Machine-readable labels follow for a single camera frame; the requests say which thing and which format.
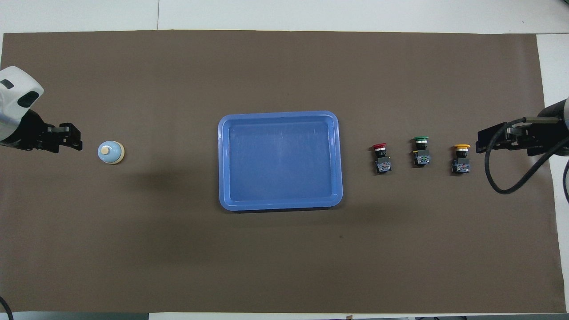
white robot arm housing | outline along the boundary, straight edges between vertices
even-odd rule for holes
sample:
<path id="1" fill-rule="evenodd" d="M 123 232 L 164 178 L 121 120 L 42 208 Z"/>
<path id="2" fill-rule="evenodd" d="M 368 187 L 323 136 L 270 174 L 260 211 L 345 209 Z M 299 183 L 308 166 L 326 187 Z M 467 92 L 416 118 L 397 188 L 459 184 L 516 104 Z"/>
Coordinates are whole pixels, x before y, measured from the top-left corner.
<path id="1" fill-rule="evenodd" d="M 0 70 L 0 145 L 21 150 L 59 152 L 59 146 L 83 148 L 81 132 L 70 123 L 58 128 L 32 111 L 42 86 L 18 67 Z"/>

tray rim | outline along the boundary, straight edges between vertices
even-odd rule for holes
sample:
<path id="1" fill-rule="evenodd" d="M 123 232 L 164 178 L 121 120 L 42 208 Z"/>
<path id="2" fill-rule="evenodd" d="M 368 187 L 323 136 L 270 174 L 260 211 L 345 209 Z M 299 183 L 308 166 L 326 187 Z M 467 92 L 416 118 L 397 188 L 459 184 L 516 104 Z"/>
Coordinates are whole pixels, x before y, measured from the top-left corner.
<path id="1" fill-rule="evenodd" d="M 225 153 L 224 153 L 224 134 L 225 125 L 230 120 L 244 119 L 263 119 L 263 118 L 292 118 L 292 117 L 319 117 L 327 116 L 332 119 L 334 144 L 330 144 L 330 148 L 336 150 L 336 170 L 335 178 L 337 184 L 337 193 L 332 194 L 329 199 L 326 198 L 305 198 L 302 202 L 297 203 L 251 203 L 243 202 L 242 204 L 230 204 L 226 201 L 226 196 L 230 196 L 230 188 L 225 186 Z M 222 207 L 229 211 L 273 211 L 278 209 L 303 209 L 303 208 L 328 208 L 340 203 L 344 197 L 344 188 L 342 180 L 341 153 L 340 153 L 340 128 L 336 115 L 327 110 L 319 111 L 292 111 L 292 112 L 268 112 L 268 113 L 241 113 L 228 114 L 224 116 L 217 126 L 217 148 L 218 148 L 218 181 L 219 181 L 219 202 Z"/>

table surface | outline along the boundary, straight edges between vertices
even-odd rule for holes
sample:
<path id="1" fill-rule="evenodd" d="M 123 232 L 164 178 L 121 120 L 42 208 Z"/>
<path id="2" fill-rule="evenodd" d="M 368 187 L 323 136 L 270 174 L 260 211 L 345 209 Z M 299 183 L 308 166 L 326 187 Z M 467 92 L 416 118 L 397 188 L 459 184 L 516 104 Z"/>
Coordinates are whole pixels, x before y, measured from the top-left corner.
<path id="1" fill-rule="evenodd" d="M 545 103 L 569 84 L 569 6 L 562 1 L 3 1 L 0 35 L 10 32 L 241 29 L 537 33 Z M 561 189 L 564 159 L 550 160 L 564 278 L 569 276 L 569 206 Z M 566 299 L 569 297 L 566 288 Z M 340 317 L 342 315 L 316 315 Z M 291 319 L 309 315 L 287 315 Z"/>

blue tray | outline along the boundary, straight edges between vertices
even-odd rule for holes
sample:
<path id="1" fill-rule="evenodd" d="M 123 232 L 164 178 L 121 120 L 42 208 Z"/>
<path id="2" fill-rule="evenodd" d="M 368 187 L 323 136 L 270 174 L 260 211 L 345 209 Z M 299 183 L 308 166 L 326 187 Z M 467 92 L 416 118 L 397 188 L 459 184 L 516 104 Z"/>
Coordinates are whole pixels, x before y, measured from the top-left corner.
<path id="1" fill-rule="evenodd" d="M 338 118 L 329 111 L 230 114 L 218 126 L 227 210 L 332 207 L 342 200 Z"/>

brown paper backdrop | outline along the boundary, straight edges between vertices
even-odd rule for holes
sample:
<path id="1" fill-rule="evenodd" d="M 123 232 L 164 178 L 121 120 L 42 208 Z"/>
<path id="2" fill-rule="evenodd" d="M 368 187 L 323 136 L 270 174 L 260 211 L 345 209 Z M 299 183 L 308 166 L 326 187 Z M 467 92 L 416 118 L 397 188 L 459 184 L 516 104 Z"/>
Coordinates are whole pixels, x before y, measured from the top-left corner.
<path id="1" fill-rule="evenodd" d="M 16 311 L 565 312 L 549 168 L 508 196 L 482 155 L 450 174 L 452 145 L 543 107 L 534 35 L 7 34 L 8 65 L 44 86 L 44 120 L 84 141 L 0 150 L 0 289 Z M 338 116 L 343 201 L 223 210 L 221 117 L 296 110 Z M 422 169 L 417 135 L 431 137 Z M 122 164 L 97 158 L 105 140 Z M 531 164 L 493 155 L 503 186 Z"/>

